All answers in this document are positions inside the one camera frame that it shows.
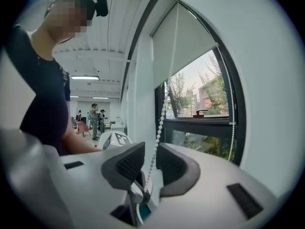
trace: chair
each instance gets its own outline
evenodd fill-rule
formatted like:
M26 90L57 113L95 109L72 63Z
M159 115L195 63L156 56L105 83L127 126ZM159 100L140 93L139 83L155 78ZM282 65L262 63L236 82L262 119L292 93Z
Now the chair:
M83 137L85 137L84 133L88 132L89 135L91 135L87 125L85 125L85 123L83 121L77 121L76 125L77 125L77 134L82 133Z

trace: black window frame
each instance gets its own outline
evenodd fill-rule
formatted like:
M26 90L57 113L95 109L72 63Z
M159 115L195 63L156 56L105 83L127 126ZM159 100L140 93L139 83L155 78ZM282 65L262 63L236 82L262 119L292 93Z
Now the black window frame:
M246 132L246 110L245 110L245 101L244 101L244 93L241 86L241 82L239 79L239 75L235 64L226 48L224 43L220 40L219 36L215 33L212 27L208 24L206 20L203 19L197 12L195 12L191 7L184 4L183 2L177 0L180 5L182 5L185 9L195 15L198 21L202 24L203 29L205 27L217 43L217 46L220 50L220 53L217 47L213 48L214 55L219 64L220 70L222 72L222 77L224 80L227 100L228 100L228 108L229 108L229 116L228 117L205 117L204 119L194 119L194 118L185 118L185 117L177 117L177 111L175 110L175 104L173 102L173 94L169 91L169 96L172 102L173 112L175 119L164 119L163 120L163 131L161 134L160 141L165 141L165 130L176 130L181 132L188 132L198 135L205 136L214 136L221 139L230 139L232 138L232 130L233 130L233 118L232 113L234 111L235 125L234 125L234 139L236 140L236 151L233 159L233 163L236 165L240 165L243 152L244 152L244 142L245 142L245 132ZM228 69L231 87L233 91L233 101L234 101L234 109L232 109L232 100L231 93L229 87L229 79L226 73L225 66L223 64L223 60ZM164 97L165 97L165 86L161 84L158 88L155 89L155 121L156 121L156 131L158 130L161 111L163 107Z

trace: white table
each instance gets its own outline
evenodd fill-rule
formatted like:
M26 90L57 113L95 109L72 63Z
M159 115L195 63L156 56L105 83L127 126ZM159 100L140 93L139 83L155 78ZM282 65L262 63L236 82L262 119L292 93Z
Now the white table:
M110 129L113 131L124 132L125 126L120 124L111 124Z

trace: person standing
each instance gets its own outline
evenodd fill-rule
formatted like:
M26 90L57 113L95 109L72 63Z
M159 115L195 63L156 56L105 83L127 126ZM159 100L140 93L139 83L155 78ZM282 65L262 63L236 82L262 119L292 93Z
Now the person standing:
M105 132L105 125L104 125L104 120L106 119L108 119L107 117L105 117L105 115L104 115L104 113L105 113L105 110L101 110L101 114L100 114L100 116L99 116L99 119L100 119L100 133L101 134L103 134L104 132Z
M92 124L92 127L93 127L92 140L98 140L96 135L97 135L97 124L98 124L98 121L99 121L99 117L98 117L96 111L98 111L98 106L96 104L92 104L91 105L91 110L90 110L91 124Z
M20 76L35 92L20 130L55 147L60 156L100 151L75 134L70 114L69 73L52 56L56 45L85 32L94 13L93 0L55 0L35 31L26 32L15 25L4 47ZM41 122L42 116L43 125L34 125Z
M76 121L81 121L81 110L78 111L78 114L75 119Z

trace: roller blind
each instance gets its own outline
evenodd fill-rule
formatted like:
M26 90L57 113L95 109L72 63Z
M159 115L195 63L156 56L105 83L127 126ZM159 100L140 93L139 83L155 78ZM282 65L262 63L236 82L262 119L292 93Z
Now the roller blind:
M165 17L153 36L153 84L158 87L168 78L178 4ZM210 51L215 42L203 25L179 5L177 45L173 74Z

